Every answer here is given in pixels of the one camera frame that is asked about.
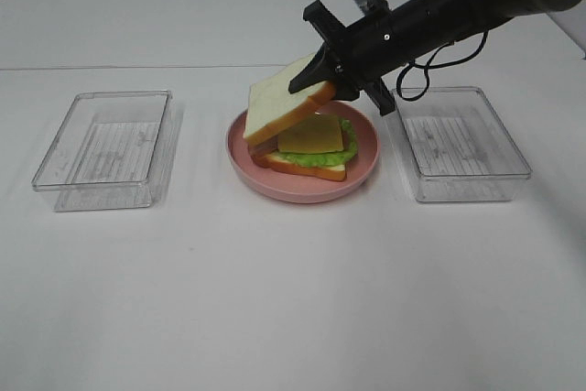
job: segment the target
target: black cable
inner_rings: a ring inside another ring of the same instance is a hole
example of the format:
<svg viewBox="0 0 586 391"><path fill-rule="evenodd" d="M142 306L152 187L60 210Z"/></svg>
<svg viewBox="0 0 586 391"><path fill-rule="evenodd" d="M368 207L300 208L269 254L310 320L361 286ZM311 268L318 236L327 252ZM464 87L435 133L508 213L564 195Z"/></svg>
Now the black cable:
<svg viewBox="0 0 586 391"><path fill-rule="evenodd" d="M456 66L458 64L463 64L466 61L472 60L474 57L476 57L478 54L480 54L483 51L484 46L486 45L487 39L488 39L488 31L484 31L483 38L482 38L478 48L472 54L470 54L468 57L464 57L463 59L449 61L447 63L441 63L441 64L431 64L433 62L433 60L438 56L438 54L440 53L440 51L442 49L445 49L448 46L453 45L453 42L450 42L450 43L446 43L443 46L440 46L433 53L433 55L431 57L429 57L429 60L425 65L417 64L414 60L410 61L409 64L399 73L398 77L396 77L396 93L401 98L403 98L405 101L410 101L410 102L417 101L419 98L421 98L423 95L425 95L427 93L429 86L431 85L431 80L429 79L429 71L433 71L435 69L448 68L450 66ZM425 88L423 89L423 91L421 93L419 93L418 95L406 98L405 96L403 96L403 80L405 79L407 74L413 68L423 70L423 76L425 77L426 85L425 85Z"/></svg>

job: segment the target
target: white wall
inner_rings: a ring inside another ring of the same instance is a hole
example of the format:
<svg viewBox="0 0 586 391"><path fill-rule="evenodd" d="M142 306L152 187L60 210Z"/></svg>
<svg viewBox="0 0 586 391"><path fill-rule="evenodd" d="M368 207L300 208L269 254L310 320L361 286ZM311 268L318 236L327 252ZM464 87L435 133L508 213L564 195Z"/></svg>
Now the white wall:
<svg viewBox="0 0 586 391"><path fill-rule="evenodd" d="M586 0L570 11L549 15L572 40L586 51Z"/></svg>

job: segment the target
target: white table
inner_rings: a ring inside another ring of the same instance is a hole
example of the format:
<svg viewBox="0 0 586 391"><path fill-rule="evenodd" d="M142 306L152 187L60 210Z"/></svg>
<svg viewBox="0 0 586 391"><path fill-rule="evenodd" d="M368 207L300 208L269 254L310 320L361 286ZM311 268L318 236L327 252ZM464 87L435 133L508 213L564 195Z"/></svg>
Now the white table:
<svg viewBox="0 0 586 391"><path fill-rule="evenodd" d="M0 72L0 388L582 390L581 68L437 76L485 89L534 178L513 202L433 206L365 98L383 150L358 191L297 206L249 190L224 135L276 68ZM51 212L30 179L73 96L166 88L184 106L167 198Z"/></svg>
<svg viewBox="0 0 586 391"><path fill-rule="evenodd" d="M302 19L313 1L0 0L0 69L288 64L321 43ZM322 2L345 24L360 17L352 0ZM496 30L484 56L532 60L544 54L581 56L545 15Z"/></svg>

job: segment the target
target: sandwich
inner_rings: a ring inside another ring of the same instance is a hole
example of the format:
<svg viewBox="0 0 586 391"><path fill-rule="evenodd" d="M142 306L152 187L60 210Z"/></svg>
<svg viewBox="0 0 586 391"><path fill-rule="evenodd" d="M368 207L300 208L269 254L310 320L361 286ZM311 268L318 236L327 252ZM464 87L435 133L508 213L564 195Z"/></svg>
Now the sandwich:
<svg viewBox="0 0 586 391"><path fill-rule="evenodd" d="M288 92L291 79L311 58L297 60L251 86L244 140L259 167L341 181L346 178L347 162L358 152L358 142L349 120L319 113L335 96L335 85L322 81Z"/></svg>

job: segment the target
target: green lettuce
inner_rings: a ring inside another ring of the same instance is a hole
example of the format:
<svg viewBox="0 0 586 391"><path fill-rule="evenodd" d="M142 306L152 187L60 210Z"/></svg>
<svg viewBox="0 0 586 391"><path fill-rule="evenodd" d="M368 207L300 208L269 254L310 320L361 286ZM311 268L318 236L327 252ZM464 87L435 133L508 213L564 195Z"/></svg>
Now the green lettuce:
<svg viewBox="0 0 586 391"><path fill-rule="evenodd" d="M354 127L347 119L340 118L340 128L348 137L348 147L343 151L330 153L281 153L277 155L301 167L336 167L345 164L358 153L358 141Z"/></svg>

